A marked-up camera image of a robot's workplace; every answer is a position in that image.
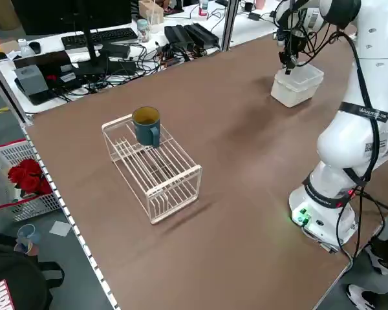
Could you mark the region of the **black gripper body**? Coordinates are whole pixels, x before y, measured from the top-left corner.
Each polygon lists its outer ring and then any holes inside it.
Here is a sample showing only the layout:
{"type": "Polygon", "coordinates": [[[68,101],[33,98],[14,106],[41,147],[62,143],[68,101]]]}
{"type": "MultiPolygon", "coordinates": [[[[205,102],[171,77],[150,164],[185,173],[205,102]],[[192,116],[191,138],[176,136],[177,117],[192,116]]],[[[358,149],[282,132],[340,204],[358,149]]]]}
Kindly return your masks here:
{"type": "Polygon", "coordinates": [[[307,45],[307,33],[304,28],[291,28],[286,30],[286,51],[289,54],[303,52],[307,45]]]}

